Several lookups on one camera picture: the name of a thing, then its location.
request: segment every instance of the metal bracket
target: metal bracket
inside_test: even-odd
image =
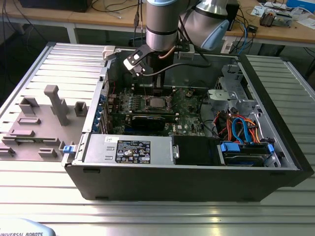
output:
[[[116,53],[120,53],[120,49],[116,49],[116,46],[108,45],[104,47],[103,59],[110,60],[116,56]]]

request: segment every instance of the wooden desk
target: wooden desk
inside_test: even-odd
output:
[[[14,6],[13,0],[7,0],[6,10],[10,17],[11,22],[15,23],[28,23],[20,12]],[[136,12],[136,7],[131,7],[121,11],[121,19],[109,15],[108,13],[98,12],[92,8],[88,9],[85,13],[78,13],[72,11],[62,10],[48,10],[48,9],[35,9],[35,8],[22,8],[15,0],[20,10],[32,22],[32,24],[49,25],[67,28],[69,39],[71,43],[78,43],[76,28],[94,29],[94,30],[114,30],[114,31],[128,31],[133,32],[133,19]],[[106,0],[106,5],[117,3],[117,0]],[[115,10],[137,3],[137,0],[128,0],[126,3],[110,7]],[[241,8],[245,18],[250,24],[257,26],[258,31],[254,42],[267,43],[267,44],[280,44],[288,46],[301,46],[301,47],[315,47],[315,30],[305,27],[297,22],[293,22],[291,28],[272,26],[270,28],[262,27],[259,25],[259,17],[250,15],[250,8],[258,5],[256,0],[240,0]],[[95,8],[104,10],[102,0],[95,4]],[[143,5],[144,26],[146,22],[146,5]],[[232,31],[225,34],[225,44],[221,52],[227,53],[227,48],[230,48],[234,41],[242,37],[239,24],[235,23]]]
[[[263,27],[259,24],[259,17],[250,15],[252,8],[259,5],[258,2],[256,0],[239,0],[239,2],[241,3],[244,17],[248,20],[249,24],[258,27],[254,42],[301,47],[315,46],[315,30],[297,22],[293,22],[290,28],[278,26]],[[230,48],[231,44],[237,41],[239,37],[242,37],[242,35],[243,32],[236,22],[233,25],[232,31],[228,31],[225,34],[225,46]]]

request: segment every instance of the connector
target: connector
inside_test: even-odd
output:
[[[137,12],[135,15],[134,15],[134,20],[133,20],[133,27],[138,27],[139,26],[139,12]]]

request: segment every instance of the floor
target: floor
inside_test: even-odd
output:
[[[3,44],[0,46],[0,105],[10,95],[15,85],[18,84],[46,45],[46,42],[39,36],[36,30],[49,41],[69,43],[65,28],[35,26],[35,29],[33,29],[32,26],[28,25],[24,25],[24,28],[24,35],[15,33],[6,43],[6,63],[9,75],[7,80],[4,80],[4,46]],[[110,31],[109,38],[107,39],[105,32],[100,30],[78,29],[77,32],[79,41],[82,44],[127,46],[128,40],[133,37],[133,33],[129,32]],[[257,55],[260,45],[261,44],[254,43],[250,52],[246,49],[243,53]],[[220,50],[221,45],[213,52],[219,53]],[[292,62],[302,75],[305,74],[313,60],[303,48],[299,47],[285,47],[280,56]],[[309,83],[315,88],[315,73],[309,78]]]

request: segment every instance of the power supply label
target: power supply label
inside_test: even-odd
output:
[[[149,164],[150,141],[118,140],[115,161],[117,163]]]

